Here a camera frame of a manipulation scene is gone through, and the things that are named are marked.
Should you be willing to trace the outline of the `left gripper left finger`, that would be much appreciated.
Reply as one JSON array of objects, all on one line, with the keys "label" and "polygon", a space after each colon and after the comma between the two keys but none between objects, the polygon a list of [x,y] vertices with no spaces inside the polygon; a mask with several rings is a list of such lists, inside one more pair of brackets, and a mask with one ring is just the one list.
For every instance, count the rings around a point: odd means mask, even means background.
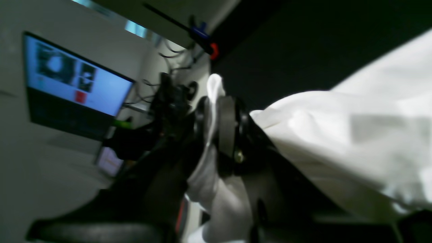
[{"label": "left gripper left finger", "polygon": [[204,150],[208,97],[180,124],[176,137],[142,158],[88,203],[36,220],[29,243],[178,243],[176,224],[188,178]]}]

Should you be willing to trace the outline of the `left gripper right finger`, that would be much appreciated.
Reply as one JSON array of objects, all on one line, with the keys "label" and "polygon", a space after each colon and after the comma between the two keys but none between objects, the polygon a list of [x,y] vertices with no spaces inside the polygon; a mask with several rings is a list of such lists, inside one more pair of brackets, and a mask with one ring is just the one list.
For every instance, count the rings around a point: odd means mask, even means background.
[{"label": "left gripper right finger", "polygon": [[314,217],[330,200],[276,149],[242,110],[222,97],[218,106],[218,148],[226,156],[220,169],[243,180],[252,212],[249,243],[349,243],[344,225]]}]

